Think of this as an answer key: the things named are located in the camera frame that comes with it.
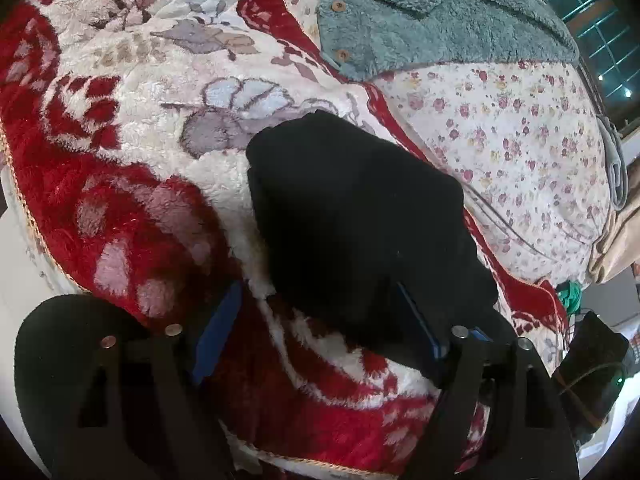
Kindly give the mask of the black pants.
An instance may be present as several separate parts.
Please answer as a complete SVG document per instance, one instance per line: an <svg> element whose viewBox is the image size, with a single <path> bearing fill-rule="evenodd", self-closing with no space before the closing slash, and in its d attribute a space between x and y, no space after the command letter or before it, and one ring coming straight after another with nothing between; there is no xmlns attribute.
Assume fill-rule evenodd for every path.
<svg viewBox="0 0 640 480"><path fill-rule="evenodd" d="M246 156L282 304L431 378L454 326L513 341L455 178L326 112L262 130Z"/></svg>

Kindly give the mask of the green item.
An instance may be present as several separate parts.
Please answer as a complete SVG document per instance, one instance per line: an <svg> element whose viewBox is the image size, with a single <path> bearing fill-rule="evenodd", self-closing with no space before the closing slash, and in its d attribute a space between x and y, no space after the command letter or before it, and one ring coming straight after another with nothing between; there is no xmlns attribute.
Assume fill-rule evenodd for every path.
<svg viewBox="0 0 640 480"><path fill-rule="evenodd" d="M579 312L582 306L582 285L574 281L566 281L555 287L556 296L567 315Z"/></svg>

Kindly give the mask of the beige cloth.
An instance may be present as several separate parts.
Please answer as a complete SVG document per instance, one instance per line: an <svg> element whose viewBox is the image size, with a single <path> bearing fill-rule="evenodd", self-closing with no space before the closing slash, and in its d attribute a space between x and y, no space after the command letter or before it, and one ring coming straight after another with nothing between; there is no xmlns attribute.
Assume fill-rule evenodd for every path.
<svg viewBox="0 0 640 480"><path fill-rule="evenodd" d="M611 281L639 262L639 159L628 167L627 203L611 211L602 236L592 246L588 276L593 284Z"/></svg>

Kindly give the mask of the floral bed sheet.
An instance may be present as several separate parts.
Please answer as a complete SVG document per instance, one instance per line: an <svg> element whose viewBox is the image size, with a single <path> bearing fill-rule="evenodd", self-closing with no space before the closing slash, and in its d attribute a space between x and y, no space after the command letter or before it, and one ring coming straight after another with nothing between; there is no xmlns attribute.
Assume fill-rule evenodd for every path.
<svg viewBox="0 0 640 480"><path fill-rule="evenodd" d="M611 197L597 115L574 66L437 64L374 85L428 160L462 183L506 270L589 283Z"/></svg>

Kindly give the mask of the red white floral blanket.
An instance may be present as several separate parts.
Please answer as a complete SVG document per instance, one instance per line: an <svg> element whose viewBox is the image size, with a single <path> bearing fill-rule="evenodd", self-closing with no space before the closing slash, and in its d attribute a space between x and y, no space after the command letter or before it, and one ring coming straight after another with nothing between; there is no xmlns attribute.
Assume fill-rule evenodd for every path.
<svg viewBox="0 0 640 480"><path fill-rule="evenodd" d="M396 479L439 397L420 370L282 304L268 274L257 133L326 112L431 165L378 88L323 57L319 2L23 0L1 27L1 144L58 273L154 332L240 285L202 385L235 478ZM464 221L514 332L562 344L551 285L511 275Z"/></svg>

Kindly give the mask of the teal fleece jacket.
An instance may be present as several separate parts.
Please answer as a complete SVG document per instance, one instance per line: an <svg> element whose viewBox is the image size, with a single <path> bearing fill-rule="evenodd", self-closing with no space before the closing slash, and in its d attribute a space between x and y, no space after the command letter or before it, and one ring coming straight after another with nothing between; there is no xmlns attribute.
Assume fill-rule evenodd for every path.
<svg viewBox="0 0 640 480"><path fill-rule="evenodd" d="M439 63L579 60L544 0L320 0L317 23L323 57L353 81Z"/></svg>

